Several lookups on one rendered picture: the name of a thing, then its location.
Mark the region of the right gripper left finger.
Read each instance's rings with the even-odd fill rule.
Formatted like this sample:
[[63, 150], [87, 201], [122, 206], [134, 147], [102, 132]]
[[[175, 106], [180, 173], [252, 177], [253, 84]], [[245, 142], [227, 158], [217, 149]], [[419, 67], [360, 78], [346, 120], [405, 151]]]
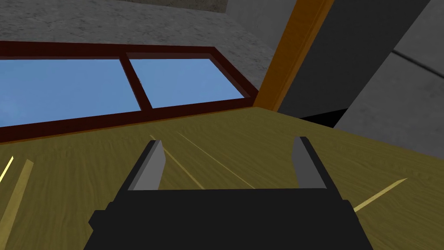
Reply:
[[136, 164], [122, 184], [120, 191], [158, 190], [166, 157], [160, 140], [146, 145]]

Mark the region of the dark red framed window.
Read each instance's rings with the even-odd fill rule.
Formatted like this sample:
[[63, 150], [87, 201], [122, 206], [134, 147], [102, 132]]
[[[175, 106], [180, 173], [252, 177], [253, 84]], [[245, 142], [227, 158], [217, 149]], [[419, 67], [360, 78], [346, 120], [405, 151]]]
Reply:
[[249, 108], [215, 48], [0, 41], [0, 144]]

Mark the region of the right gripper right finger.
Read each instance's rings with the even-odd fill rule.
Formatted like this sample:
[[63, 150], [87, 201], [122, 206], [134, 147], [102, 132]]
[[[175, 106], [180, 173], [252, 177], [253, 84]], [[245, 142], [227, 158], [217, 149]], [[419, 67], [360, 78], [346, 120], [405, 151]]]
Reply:
[[291, 158], [299, 188], [337, 190], [336, 185], [307, 137], [295, 137]]

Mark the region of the dark grey door leaf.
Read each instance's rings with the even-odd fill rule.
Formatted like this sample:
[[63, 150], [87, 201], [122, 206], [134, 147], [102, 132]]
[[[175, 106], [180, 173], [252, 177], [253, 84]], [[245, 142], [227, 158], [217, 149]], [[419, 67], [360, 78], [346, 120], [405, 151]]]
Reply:
[[334, 127], [430, 0], [334, 0], [278, 112]]

